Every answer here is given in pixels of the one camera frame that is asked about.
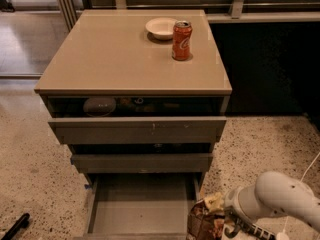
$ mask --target brown paper bag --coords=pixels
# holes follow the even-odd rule
[[[224,219],[221,193],[200,200],[188,215],[186,240],[221,240]]]

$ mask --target metal frame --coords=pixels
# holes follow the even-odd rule
[[[233,0],[229,14],[232,19],[239,19],[242,14],[244,0]]]
[[[64,20],[66,22],[66,25],[68,27],[68,30],[71,31],[74,24],[76,24],[77,21],[77,14],[76,10],[73,5],[73,0],[57,0],[60,10],[63,14]]]
[[[4,5],[5,5],[5,8],[2,8],[3,12],[14,12],[15,11],[15,9],[12,6],[11,0],[2,0],[2,1],[4,2]]]

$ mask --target cabinet top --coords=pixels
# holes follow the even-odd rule
[[[172,40],[145,29],[157,17],[190,21],[191,57],[171,57]],[[40,95],[230,95],[202,10],[84,11],[35,87]]]

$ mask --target drawer cabinet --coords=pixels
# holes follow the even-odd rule
[[[189,60],[150,38],[156,17],[192,22]],[[35,87],[92,187],[75,240],[185,240],[231,91],[203,11],[84,11]]]

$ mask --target object in drawer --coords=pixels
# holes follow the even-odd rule
[[[83,104],[83,111],[92,117],[108,116],[116,109],[116,100],[110,97],[89,98]]]
[[[133,98],[133,102],[136,105],[143,105],[144,104],[144,98],[141,98],[141,97]]]
[[[121,112],[135,112],[136,104],[131,98],[118,98],[117,99],[117,111]]]
[[[197,202],[188,215],[186,240],[221,240],[224,226],[222,194],[216,193]]]

